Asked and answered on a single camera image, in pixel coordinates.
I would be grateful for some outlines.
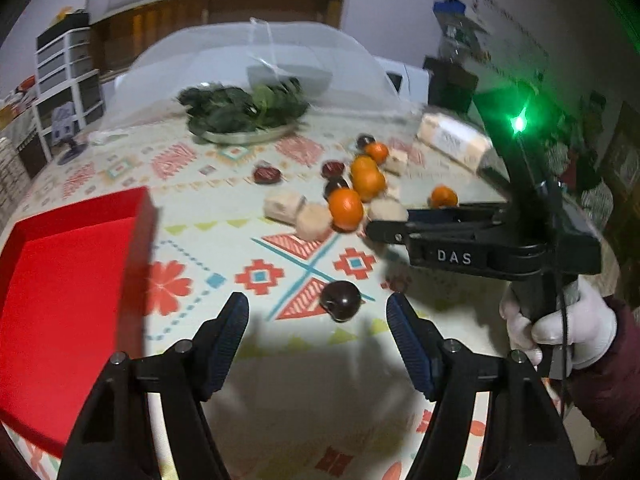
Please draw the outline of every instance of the leafy greens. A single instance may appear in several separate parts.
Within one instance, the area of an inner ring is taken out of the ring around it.
[[[253,94],[235,86],[185,88],[178,102],[187,108],[190,132],[231,134],[277,128],[300,118],[309,103],[300,82],[289,78],[279,85],[259,85]]]

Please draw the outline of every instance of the paper label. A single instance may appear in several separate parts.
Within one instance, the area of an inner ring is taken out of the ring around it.
[[[460,160],[466,152],[467,142],[447,130],[438,128],[431,144],[450,157]]]
[[[74,104],[69,101],[51,114],[51,141],[57,144],[60,139],[74,136]]]

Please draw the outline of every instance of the person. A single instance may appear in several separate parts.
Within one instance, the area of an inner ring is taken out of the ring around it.
[[[575,406],[604,439],[612,462],[581,466],[581,479],[640,478],[640,327],[629,307],[599,293],[582,277],[580,300],[567,309],[568,343],[573,345],[568,391]],[[555,312],[532,323],[520,313],[511,287],[500,303],[512,349],[537,365],[540,344],[562,342],[562,318]]]

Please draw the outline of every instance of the plate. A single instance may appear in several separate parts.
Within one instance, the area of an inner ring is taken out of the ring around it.
[[[212,132],[204,132],[201,137],[209,142],[216,144],[230,144],[233,146],[242,146],[243,144],[255,144],[256,142],[270,142],[279,139],[287,134],[293,133],[298,127],[298,123],[284,124],[277,128],[268,128],[267,130],[256,130],[254,132],[236,132],[233,134],[214,134]]]

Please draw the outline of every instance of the shelf unit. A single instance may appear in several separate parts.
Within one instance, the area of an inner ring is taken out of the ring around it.
[[[100,85],[100,71],[91,70],[47,90],[32,105],[36,128],[47,160],[51,160],[51,113],[55,108],[71,101],[74,104],[74,133],[98,120],[104,114],[104,98]]]
[[[71,28],[39,47],[35,55],[38,98],[31,105],[47,160],[51,160],[51,114],[66,102],[74,105],[74,133],[104,114],[100,71],[89,56],[88,27]]]

